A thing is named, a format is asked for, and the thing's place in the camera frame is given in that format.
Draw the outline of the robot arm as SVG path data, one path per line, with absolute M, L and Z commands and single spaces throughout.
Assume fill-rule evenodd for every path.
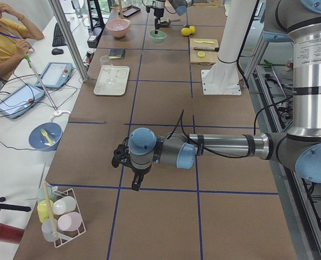
M 156 136 L 137 128 L 114 151 L 112 165 L 134 172 L 138 190 L 152 163 L 189 169 L 195 156 L 273 160 L 297 175 L 321 183 L 321 1 L 267 1 L 263 28 L 269 42 L 293 43 L 292 125 L 286 133 Z
M 174 9 L 174 11 L 179 15 L 183 15 L 187 9 L 194 4 L 194 0 L 170 0 L 169 3 Z M 164 15 L 165 10 L 165 0 L 156 0 L 152 1 L 151 5 L 148 6 L 148 9 L 154 10 L 154 26 L 155 26 L 155 34 L 158 34 L 158 31 L 160 29 L 160 20 Z

